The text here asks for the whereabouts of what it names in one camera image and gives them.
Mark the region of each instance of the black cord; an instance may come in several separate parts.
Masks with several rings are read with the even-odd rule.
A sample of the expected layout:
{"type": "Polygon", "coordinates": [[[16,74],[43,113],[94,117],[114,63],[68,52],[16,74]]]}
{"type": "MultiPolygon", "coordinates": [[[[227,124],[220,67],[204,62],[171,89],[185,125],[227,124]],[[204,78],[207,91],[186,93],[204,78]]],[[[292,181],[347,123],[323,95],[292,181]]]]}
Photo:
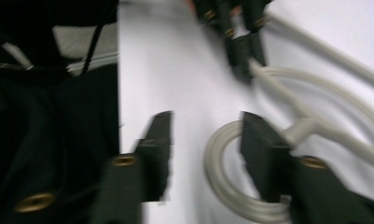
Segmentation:
{"type": "Polygon", "coordinates": [[[110,18],[113,10],[117,8],[117,5],[118,5],[118,0],[111,0],[110,4],[105,9],[103,16],[101,17],[99,24],[97,25],[96,30],[94,31],[93,39],[90,42],[87,59],[85,60],[84,68],[82,69],[81,75],[87,73],[90,62],[91,62],[91,58],[93,57],[93,52],[96,49],[97,41],[99,40],[99,37],[100,37],[100,33],[102,32],[103,27],[105,26],[108,19],[110,18]]]}

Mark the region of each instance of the brass screw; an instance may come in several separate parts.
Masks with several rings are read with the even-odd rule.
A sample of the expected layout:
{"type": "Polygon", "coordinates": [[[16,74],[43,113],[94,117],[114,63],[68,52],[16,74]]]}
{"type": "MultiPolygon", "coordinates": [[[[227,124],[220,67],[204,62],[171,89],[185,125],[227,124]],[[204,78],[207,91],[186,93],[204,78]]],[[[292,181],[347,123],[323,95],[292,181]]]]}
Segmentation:
{"type": "Polygon", "coordinates": [[[256,27],[263,27],[265,24],[265,17],[262,17],[261,19],[256,21],[256,27]]]}
{"type": "Polygon", "coordinates": [[[326,169],[326,163],[315,158],[303,158],[302,163],[311,168],[326,169]]]}
{"type": "Polygon", "coordinates": [[[213,10],[210,10],[206,13],[204,13],[204,17],[207,19],[207,20],[212,20],[215,16],[215,12],[213,10]]]}
{"type": "Polygon", "coordinates": [[[232,37],[232,36],[234,35],[234,30],[233,30],[233,28],[228,29],[228,30],[225,32],[225,35],[226,35],[226,36],[230,36],[230,37],[232,37]]]}
{"type": "Polygon", "coordinates": [[[21,200],[15,206],[18,213],[35,212],[44,209],[55,202],[55,197],[51,193],[39,193],[21,200]]]}
{"type": "Polygon", "coordinates": [[[127,166],[132,165],[136,162],[136,158],[133,156],[127,156],[127,157],[118,157],[114,159],[114,165],[115,166],[127,166]]]}

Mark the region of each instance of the white table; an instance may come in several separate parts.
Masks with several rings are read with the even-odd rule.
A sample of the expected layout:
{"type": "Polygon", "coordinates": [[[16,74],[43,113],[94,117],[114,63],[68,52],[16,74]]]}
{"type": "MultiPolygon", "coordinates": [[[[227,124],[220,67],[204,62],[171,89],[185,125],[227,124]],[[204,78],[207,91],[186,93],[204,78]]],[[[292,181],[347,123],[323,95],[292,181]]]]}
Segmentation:
{"type": "MultiPolygon", "coordinates": [[[[276,0],[268,10],[283,16],[374,69],[374,1],[276,0]]],[[[288,106],[254,82],[237,81],[228,67],[223,45],[196,22],[179,0],[132,1],[118,12],[119,106],[121,150],[134,149],[153,115],[172,110],[172,175],[165,203],[146,203],[145,223],[251,223],[236,216],[214,196],[205,178],[203,153],[221,126],[257,113],[278,127],[293,120],[288,106]]],[[[374,88],[276,25],[262,30],[269,65],[326,77],[353,91],[374,107],[374,88]]],[[[299,81],[281,80],[325,118],[374,145],[374,125],[325,91],[299,81]]],[[[256,196],[242,168],[236,142],[224,163],[232,182],[256,196]]],[[[374,199],[374,168],[347,150],[312,136],[296,154],[325,159],[349,189],[374,199]]]]}

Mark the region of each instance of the white surface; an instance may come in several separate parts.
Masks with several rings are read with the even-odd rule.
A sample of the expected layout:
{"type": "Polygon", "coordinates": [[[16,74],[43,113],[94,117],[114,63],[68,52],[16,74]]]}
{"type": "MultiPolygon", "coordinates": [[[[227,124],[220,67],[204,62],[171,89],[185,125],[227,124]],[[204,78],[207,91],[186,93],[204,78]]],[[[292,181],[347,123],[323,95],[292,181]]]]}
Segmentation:
{"type": "MultiPolygon", "coordinates": [[[[139,2],[123,5],[119,11],[122,151],[134,148],[154,114],[174,111],[173,174],[166,203],[145,204],[145,223],[250,223],[230,212],[212,193],[202,164],[204,148],[211,134],[240,119],[241,111],[257,113],[286,128],[294,121],[289,106],[266,94],[259,82],[247,86],[236,81],[219,39],[196,23],[183,1],[139,2]]],[[[269,10],[374,69],[374,1],[314,2],[277,0],[269,10]]],[[[270,65],[330,78],[374,107],[374,88],[296,42],[281,27],[268,24],[262,36],[270,65]]],[[[325,118],[374,146],[374,125],[352,107],[302,82],[281,81],[325,118]]],[[[224,159],[229,178],[256,196],[236,145],[229,148],[233,150],[224,159]]],[[[313,136],[296,153],[326,159],[350,189],[374,199],[374,168],[344,148],[313,136]]]]}

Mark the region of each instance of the gold grommet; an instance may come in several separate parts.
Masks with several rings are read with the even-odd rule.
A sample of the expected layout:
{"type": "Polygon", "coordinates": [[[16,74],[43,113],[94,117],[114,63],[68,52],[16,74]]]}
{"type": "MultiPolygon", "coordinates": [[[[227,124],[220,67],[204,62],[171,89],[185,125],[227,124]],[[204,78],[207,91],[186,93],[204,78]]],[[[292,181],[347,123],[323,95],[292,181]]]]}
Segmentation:
{"type": "Polygon", "coordinates": [[[225,35],[226,35],[226,36],[233,36],[233,35],[234,35],[234,30],[233,30],[233,28],[228,29],[228,30],[225,32],[225,35]]]}
{"type": "Polygon", "coordinates": [[[136,158],[133,156],[127,156],[127,157],[118,157],[114,159],[114,165],[115,166],[126,166],[126,165],[132,165],[136,162],[136,158]]]}
{"type": "Polygon", "coordinates": [[[265,24],[265,17],[262,17],[261,19],[256,21],[257,27],[263,27],[264,24],[265,24]]]}
{"type": "Polygon", "coordinates": [[[326,163],[315,158],[303,158],[302,163],[311,168],[326,169],[326,163]]]}
{"type": "Polygon", "coordinates": [[[211,20],[213,19],[215,16],[215,12],[213,10],[210,10],[206,13],[204,13],[204,17],[207,19],[207,20],[211,20]]]}
{"type": "Polygon", "coordinates": [[[39,193],[21,200],[15,206],[18,213],[35,212],[44,209],[55,202],[51,193],[39,193]]]}

